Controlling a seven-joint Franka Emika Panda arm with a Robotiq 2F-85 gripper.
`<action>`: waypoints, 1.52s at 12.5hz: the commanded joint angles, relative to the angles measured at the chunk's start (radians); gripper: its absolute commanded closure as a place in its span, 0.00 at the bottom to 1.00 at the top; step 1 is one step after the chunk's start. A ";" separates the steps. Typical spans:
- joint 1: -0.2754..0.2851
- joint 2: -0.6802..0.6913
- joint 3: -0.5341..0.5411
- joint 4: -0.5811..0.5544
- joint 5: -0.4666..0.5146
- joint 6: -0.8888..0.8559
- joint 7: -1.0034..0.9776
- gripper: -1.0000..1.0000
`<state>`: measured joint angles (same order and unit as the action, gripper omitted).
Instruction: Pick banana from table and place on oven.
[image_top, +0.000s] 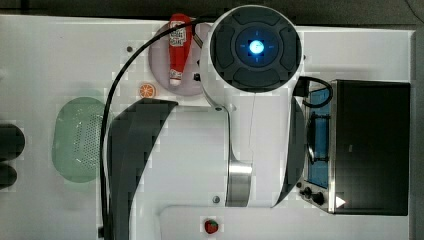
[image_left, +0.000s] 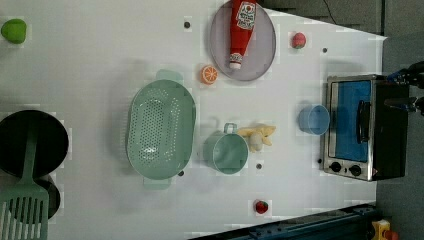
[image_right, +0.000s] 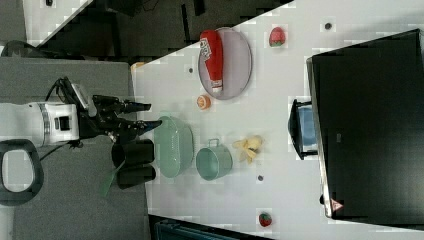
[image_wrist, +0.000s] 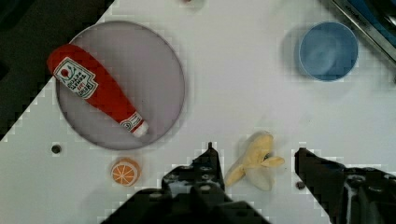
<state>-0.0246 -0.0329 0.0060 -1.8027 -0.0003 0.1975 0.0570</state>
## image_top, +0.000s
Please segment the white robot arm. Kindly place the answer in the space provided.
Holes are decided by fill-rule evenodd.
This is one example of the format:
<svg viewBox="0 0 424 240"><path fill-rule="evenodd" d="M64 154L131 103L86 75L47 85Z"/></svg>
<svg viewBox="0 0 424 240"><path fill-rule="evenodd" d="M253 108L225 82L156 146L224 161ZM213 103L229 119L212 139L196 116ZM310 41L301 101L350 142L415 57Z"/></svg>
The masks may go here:
<svg viewBox="0 0 424 240"><path fill-rule="evenodd" d="M201 49L204 106L141 99L107 138L105 240L160 240L168 207L271 208L302 148L294 98L303 49L295 26L259 5L229 10Z"/></svg>

